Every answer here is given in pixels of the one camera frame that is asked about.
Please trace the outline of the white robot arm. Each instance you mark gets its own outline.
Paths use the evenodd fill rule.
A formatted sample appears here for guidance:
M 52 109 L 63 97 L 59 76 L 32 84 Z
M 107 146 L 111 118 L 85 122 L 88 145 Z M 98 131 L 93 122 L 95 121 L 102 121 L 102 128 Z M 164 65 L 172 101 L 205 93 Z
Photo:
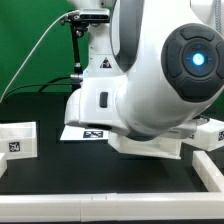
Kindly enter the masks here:
M 132 140 L 184 139 L 224 90 L 224 0 L 69 0 L 91 24 L 89 63 L 65 112 L 69 126 Z

